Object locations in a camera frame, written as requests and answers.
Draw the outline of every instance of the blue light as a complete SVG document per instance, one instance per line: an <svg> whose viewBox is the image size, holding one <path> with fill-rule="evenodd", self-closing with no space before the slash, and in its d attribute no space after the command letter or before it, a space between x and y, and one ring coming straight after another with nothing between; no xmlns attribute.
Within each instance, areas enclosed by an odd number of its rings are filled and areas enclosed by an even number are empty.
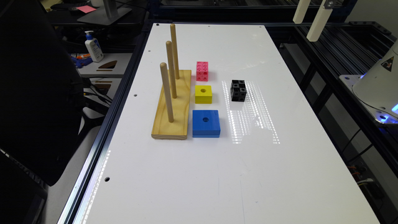
<svg viewBox="0 0 398 224"><path fill-rule="evenodd" d="M398 110L398 104L395 105L395 107L393 107L391 110L392 110L394 113L397 113L396 111Z"/></svg>
<svg viewBox="0 0 398 224"><path fill-rule="evenodd" d="M388 119L389 116L384 116L384 117L385 117L385 119L382 119L382 118L380 119L381 122L387 121L387 119Z"/></svg>

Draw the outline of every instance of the black chair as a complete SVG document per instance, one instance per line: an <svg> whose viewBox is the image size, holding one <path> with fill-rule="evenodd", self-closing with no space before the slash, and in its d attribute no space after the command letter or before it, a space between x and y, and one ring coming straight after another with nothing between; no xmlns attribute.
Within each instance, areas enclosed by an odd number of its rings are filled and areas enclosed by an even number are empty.
<svg viewBox="0 0 398 224"><path fill-rule="evenodd" d="M108 108L85 100L82 79L41 3L0 1L0 30L0 149L52 186L87 132L103 120L85 116L79 135L83 107L94 106L103 114ZM44 206L46 192L16 172L18 166L2 152L0 165L0 223L20 223L15 212L31 217L32 207ZM16 197L12 189L25 191L16 183L31 189L26 191L31 194ZM20 209L10 213L5 208Z"/></svg>

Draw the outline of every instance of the yellow cube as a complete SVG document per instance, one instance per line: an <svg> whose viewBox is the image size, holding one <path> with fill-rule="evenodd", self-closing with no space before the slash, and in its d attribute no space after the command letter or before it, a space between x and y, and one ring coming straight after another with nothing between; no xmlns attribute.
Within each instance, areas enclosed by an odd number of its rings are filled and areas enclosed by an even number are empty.
<svg viewBox="0 0 398 224"><path fill-rule="evenodd" d="M211 86L195 85L195 103L211 103Z"/></svg>

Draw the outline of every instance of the white robot part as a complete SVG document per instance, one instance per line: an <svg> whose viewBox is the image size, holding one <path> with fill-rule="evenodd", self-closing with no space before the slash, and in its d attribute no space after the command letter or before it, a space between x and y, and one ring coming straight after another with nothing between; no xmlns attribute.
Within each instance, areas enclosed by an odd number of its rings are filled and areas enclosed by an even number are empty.
<svg viewBox="0 0 398 224"><path fill-rule="evenodd" d="M293 17L293 22L295 24L301 24L303 22L305 13L307 12L310 2L311 0L300 0L297 5L296 13Z"/></svg>
<svg viewBox="0 0 398 224"><path fill-rule="evenodd" d="M310 5L311 0L300 0L298 3L296 13L293 17L293 22L296 24L301 24L303 22L305 13ZM307 34L307 39L311 42L315 42L321 36L323 28L325 28L328 19L333 12L333 7L335 6L336 0L323 0L317 15L311 25L311 28Z"/></svg>
<svg viewBox="0 0 398 224"><path fill-rule="evenodd" d="M353 85L363 103L398 118L398 42Z"/></svg>

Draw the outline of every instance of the wooden base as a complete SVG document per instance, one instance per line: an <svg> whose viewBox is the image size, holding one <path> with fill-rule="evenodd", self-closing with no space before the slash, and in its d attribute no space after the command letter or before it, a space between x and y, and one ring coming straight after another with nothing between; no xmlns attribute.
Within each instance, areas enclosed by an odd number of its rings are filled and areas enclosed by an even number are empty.
<svg viewBox="0 0 398 224"><path fill-rule="evenodd" d="M167 117L164 90L160 92L159 103L152 128L152 138L184 140L188 132L189 100L191 90L191 70L180 70L180 79L175 81L177 98L172 98L174 122L170 123Z"/></svg>

